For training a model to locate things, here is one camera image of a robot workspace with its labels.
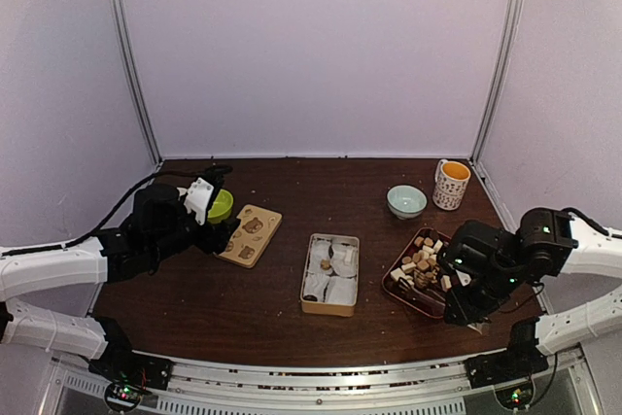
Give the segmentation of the metal tongs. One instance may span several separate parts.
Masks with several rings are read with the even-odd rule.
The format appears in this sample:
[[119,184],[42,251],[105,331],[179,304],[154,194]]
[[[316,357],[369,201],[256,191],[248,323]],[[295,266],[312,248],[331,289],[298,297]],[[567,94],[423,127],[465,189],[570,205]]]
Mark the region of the metal tongs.
[[396,286],[402,299],[411,304],[420,313],[433,319],[444,319],[446,303],[442,294],[438,294],[431,287],[419,289],[414,281],[406,278],[396,282]]

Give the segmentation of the tan bear tin lid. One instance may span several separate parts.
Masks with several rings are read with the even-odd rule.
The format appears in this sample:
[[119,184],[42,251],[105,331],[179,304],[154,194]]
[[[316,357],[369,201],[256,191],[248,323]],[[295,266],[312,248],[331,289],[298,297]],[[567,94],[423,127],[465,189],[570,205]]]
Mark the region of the tan bear tin lid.
[[237,218],[240,226],[217,258],[253,268],[279,228],[283,215],[256,205],[245,205]]

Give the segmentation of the white chocolate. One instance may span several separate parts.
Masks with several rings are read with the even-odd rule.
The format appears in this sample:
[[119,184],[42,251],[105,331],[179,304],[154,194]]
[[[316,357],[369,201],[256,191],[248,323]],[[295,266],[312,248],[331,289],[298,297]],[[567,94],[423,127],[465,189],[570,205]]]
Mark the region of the white chocolate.
[[354,255],[355,255],[356,249],[355,248],[348,248],[345,254],[345,258],[344,258],[344,262],[346,264],[352,264],[354,261]]

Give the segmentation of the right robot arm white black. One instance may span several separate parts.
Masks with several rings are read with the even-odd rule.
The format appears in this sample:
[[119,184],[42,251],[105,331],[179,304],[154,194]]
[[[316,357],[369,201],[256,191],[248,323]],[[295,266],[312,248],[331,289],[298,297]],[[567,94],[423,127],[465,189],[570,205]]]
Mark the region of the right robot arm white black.
[[[465,222],[442,248],[439,263],[452,281],[444,322],[483,324],[517,288],[545,276],[620,277],[621,233],[575,208],[534,208],[515,232]],[[517,322],[504,350],[466,360],[469,384],[479,388],[542,372],[549,357],[620,327],[620,289],[561,313]]]

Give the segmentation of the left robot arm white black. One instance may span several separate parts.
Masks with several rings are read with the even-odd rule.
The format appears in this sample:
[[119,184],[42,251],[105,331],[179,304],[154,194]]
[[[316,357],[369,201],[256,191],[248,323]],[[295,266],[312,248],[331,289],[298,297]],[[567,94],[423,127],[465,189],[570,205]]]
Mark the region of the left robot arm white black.
[[197,179],[189,188],[151,184],[135,192],[132,211],[117,227],[100,227],[60,244],[2,250],[1,342],[81,357],[112,381],[137,384],[147,366],[112,319],[74,317],[21,301],[24,294],[70,285],[113,284],[154,274],[190,247],[219,254],[239,227],[227,216],[211,223],[221,189]]

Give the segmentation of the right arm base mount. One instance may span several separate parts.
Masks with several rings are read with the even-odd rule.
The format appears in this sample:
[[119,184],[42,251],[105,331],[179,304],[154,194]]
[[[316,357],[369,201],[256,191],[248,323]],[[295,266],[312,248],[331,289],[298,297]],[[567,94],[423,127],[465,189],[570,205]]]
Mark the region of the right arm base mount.
[[525,378],[548,367],[548,359],[538,350],[514,352],[506,349],[465,361],[466,376],[472,389]]

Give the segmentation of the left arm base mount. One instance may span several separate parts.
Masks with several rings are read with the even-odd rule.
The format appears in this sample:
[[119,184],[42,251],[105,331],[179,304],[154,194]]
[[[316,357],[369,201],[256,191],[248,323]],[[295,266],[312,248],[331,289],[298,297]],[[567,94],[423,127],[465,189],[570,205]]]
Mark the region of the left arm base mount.
[[173,362],[109,345],[98,359],[87,359],[90,372],[107,380],[141,390],[166,390]]

